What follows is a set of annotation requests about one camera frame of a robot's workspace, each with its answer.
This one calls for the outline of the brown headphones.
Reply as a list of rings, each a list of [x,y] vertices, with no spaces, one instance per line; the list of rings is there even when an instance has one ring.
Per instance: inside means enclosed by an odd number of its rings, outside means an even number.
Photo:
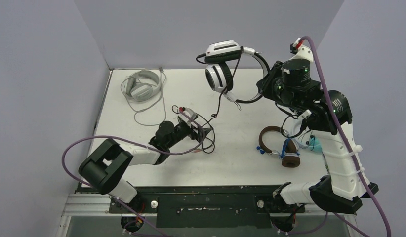
[[[280,135],[284,135],[285,140],[287,138],[290,138],[290,134],[287,130],[280,128],[278,126],[267,126],[267,127],[263,128],[261,130],[261,132],[259,133],[258,143],[261,140],[263,141],[263,136],[269,132],[276,132],[276,133],[279,133]],[[286,168],[297,168],[301,164],[300,156],[299,157],[285,157],[284,159],[281,159],[281,164],[283,167],[286,167]]]

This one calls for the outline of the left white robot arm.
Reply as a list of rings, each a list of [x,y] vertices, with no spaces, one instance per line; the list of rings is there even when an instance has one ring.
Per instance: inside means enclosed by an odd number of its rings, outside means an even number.
[[[161,164],[169,157],[169,149],[184,138],[201,143],[211,131],[210,127],[192,128],[185,121],[177,125],[164,121],[143,148],[108,138],[86,158],[78,173],[100,194],[119,198],[127,211],[135,212],[141,207],[141,198],[137,189],[123,179],[127,168],[132,165]]]

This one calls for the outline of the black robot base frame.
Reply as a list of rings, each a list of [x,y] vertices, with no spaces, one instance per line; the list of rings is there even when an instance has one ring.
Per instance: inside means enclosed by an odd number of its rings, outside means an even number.
[[[139,200],[129,207],[154,216],[158,228],[271,227],[271,218],[285,220],[272,192],[276,185],[137,187]]]

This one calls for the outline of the black and white headphones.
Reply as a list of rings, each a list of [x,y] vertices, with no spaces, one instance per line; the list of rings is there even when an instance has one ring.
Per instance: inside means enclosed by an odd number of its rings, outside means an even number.
[[[239,109],[241,104],[255,103],[262,98],[260,92],[249,99],[238,99],[233,93],[234,76],[242,55],[249,55],[254,58],[261,66],[263,76],[267,76],[270,70],[267,61],[256,52],[255,49],[240,46],[234,40],[221,41],[210,44],[205,53],[196,57],[196,61],[205,64],[206,80],[212,91],[219,93],[217,110],[211,115],[211,119],[206,121],[207,125],[216,119],[220,112],[221,98],[225,97],[228,101],[234,103]]]

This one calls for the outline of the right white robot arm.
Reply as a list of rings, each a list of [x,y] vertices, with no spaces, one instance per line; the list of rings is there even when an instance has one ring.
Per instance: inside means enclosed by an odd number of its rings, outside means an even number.
[[[347,98],[339,91],[325,91],[310,77],[310,61],[277,61],[257,82],[264,98],[289,108],[297,115],[309,111],[302,120],[320,143],[328,174],[317,182],[287,182],[273,192],[273,205],[286,211],[296,204],[315,204],[327,212],[354,214],[362,199],[377,193],[361,168],[361,147],[354,142],[352,113]]]

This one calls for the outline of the teal cat-ear headphones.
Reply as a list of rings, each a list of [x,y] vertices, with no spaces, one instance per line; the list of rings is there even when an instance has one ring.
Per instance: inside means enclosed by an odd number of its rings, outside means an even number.
[[[315,152],[315,153],[322,152],[321,144],[314,135],[310,136],[310,139],[309,139],[309,141],[306,142],[306,145],[307,145],[307,149],[312,152]]]

